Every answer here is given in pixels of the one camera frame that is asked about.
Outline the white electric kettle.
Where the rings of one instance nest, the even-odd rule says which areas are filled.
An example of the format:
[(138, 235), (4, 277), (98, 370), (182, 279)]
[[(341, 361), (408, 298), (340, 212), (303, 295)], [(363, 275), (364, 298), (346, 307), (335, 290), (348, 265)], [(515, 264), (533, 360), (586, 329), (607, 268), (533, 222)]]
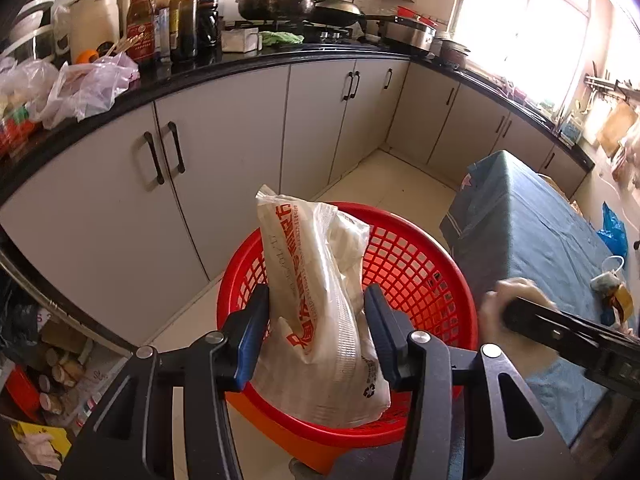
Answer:
[(70, 57), (111, 47), (126, 35), (130, 0), (73, 0), (70, 9)]

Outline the clear plastic cup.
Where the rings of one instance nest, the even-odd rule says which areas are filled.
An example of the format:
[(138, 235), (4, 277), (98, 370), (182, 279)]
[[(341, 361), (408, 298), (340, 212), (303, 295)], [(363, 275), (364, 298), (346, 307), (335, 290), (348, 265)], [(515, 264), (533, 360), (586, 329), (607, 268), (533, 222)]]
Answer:
[(622, 256), (608, 256), (606, 257), (602, 264), (601, 270), (603, 273), (610, 272), (613, 274), (620, 274), (622, 272), (625, 265), (625, 258)]

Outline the red plastic basket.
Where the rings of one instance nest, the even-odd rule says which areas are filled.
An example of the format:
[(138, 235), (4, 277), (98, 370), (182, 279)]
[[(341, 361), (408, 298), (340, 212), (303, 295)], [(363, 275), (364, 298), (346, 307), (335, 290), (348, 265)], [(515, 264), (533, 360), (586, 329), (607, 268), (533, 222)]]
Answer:
[[(442, 245), (397, 214), (356, 203), (337, 206), (370, 226), (363, 284), (378, 284), (387, 303), (405, 312), (417, 330), (435, 335), (451, 347), (476, 349), (474, 300), (462, 272)], [(253, 231), (236, 248), (224, 271), (217, 322), (224, 324), (232, 312), (243, 309), (255, 286), (266, 279), (262, 238)], [(399, 442), (410, 408), (408, 393), (394, 393), (390, 408), (376, 422), (354, 429), (330, 429), (279, 412), (252, 386), (228, 394), (227, 401), (264, 436), (322, 474), (351, 450)]]

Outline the yellow plastic container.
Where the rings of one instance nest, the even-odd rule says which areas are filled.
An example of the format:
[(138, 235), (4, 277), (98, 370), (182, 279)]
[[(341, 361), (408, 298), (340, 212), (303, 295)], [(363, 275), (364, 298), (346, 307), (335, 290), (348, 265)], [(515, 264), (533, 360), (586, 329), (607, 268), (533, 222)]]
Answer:
[(626, 326), (634, 315), (634, 300), (624, 283), (620, 283), (611, 299), (612, 308), (617, 313), (621, 326)]

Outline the white paper bag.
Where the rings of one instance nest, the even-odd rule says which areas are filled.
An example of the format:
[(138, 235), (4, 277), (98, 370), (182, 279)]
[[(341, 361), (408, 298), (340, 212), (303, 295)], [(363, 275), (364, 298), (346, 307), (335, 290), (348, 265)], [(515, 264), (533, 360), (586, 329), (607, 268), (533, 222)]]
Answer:
[(257, 218), (269, 288), (269, 328), (252, 385), (303, 422), (355, 428), (390, 407), (363, 309), (370, 226), (337, 206), (262, 186)]

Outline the silver rice cooker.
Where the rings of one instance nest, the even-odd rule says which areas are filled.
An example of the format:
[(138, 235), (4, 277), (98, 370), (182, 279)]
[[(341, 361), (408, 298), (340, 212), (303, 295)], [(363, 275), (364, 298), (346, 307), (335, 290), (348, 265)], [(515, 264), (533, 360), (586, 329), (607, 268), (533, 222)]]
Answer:
[(436, 36), (437, 25), (430, 18), (409, 12), (403, 15), (378, 17), (378, 33), (386, 42), (403, 44), (413, 49), (428, 51)]

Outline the green cloth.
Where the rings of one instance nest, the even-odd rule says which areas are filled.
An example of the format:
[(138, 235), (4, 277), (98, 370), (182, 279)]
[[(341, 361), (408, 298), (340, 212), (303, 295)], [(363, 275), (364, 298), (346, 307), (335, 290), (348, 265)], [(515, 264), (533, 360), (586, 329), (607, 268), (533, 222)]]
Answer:
[(259, 36), (264, 47), (296, 46), (296, 44), (304, 42), (302, 35), (296, 35), (292, 32), (268, 32), (268, 30), (264, 30), (259, 33)]

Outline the black vinegar bottle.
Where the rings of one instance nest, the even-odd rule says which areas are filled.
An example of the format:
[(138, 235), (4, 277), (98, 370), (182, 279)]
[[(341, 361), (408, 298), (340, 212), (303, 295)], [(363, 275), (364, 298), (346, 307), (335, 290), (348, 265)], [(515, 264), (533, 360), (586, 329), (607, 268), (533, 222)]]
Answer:
[(219, 0), (198, 0), (198, 55), (213, 52), (219, 37)]

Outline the red label sauce bottle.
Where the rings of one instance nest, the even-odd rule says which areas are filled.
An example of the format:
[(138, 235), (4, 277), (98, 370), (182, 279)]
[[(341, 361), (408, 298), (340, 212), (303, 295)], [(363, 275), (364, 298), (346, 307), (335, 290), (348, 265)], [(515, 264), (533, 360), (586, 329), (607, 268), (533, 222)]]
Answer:
[(130, 0), (126, 33), (128, 39), (136, 40), (127, 50), (127, 55), (139, 66), (150, 65), (155, 55), (152, 0)]

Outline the white small box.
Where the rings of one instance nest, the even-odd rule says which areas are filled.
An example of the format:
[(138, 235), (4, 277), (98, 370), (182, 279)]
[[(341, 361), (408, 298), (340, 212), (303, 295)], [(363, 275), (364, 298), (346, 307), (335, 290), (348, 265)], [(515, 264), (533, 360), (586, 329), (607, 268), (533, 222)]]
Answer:
[(221, 51), (224, 53), (248, 53), (262, 48), (262, 38), (257, 27), (223, 30), (220, 40)]

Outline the blue plastic bag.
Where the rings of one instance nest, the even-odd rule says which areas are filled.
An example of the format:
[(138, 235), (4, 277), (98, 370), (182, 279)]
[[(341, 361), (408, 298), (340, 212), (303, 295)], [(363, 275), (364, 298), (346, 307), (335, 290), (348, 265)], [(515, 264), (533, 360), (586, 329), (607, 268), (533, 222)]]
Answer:
[(613, 256), (627, 259), (628, 240), (626, 226), (607, 203), (602, 204), (602, 228), (597, 234)]

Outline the black frying pan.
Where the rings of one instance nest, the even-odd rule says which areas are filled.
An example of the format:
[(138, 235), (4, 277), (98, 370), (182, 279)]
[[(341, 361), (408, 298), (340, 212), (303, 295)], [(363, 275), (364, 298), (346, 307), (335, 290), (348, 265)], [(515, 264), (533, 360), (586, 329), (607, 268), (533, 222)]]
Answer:
[(303, 21), (311, 17), (319, 0), (235, 0), (247, 21)]

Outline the dark soy sauce bottle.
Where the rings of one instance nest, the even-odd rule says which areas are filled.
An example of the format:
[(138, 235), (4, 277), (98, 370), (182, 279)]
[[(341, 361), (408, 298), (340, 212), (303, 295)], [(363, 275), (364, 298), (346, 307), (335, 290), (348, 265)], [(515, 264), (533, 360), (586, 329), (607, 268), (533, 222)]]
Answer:
[(169, 0), (169, 47), (173, 63), (196, 57), (198, 0)]

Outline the white tissue pack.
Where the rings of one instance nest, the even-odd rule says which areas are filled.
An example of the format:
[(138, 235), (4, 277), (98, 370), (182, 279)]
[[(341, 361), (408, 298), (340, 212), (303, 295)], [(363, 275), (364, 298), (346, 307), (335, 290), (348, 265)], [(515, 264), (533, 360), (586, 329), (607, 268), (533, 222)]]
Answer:
[(602, 297), (611, 296), (620, 287), (620, 278), (615, 272), (605, 271), (590, 281), (590, 287)]

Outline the pink white plastic bag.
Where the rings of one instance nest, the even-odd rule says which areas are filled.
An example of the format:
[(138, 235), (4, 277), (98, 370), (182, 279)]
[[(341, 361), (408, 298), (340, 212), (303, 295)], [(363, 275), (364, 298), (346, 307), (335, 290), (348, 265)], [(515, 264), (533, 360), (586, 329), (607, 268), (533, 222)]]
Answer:
[(67, 118), (78, 122), (110, 110), (115, 100), (140, 78), (139, 67), (125, 52), (93, 63), (64, 64), (34, 121), (52, 130)]

